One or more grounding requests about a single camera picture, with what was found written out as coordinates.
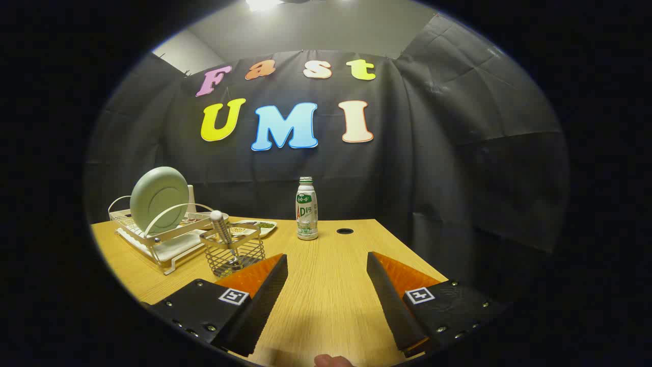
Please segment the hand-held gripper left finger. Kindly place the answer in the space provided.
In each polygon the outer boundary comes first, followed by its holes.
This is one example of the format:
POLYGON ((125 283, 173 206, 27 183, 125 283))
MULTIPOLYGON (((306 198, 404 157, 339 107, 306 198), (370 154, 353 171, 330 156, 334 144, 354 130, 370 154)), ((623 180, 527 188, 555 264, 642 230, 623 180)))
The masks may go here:
POLYGON ((287 275, 287 255, 277 254, 215 282, 194 279, 145 309, 203 344, 247 357, 287 275))

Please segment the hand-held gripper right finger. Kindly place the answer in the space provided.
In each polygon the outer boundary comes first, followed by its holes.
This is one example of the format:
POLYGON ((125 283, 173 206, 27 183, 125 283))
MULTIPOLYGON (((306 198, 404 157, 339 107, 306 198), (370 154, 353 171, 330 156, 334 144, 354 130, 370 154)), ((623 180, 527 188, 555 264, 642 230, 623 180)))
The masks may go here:
POLYGON ((438 281, 381 253, 368 253, 366 273, 405 357, 447 349, 505 310, 503 302, 472 286, 458 280, 438 281))

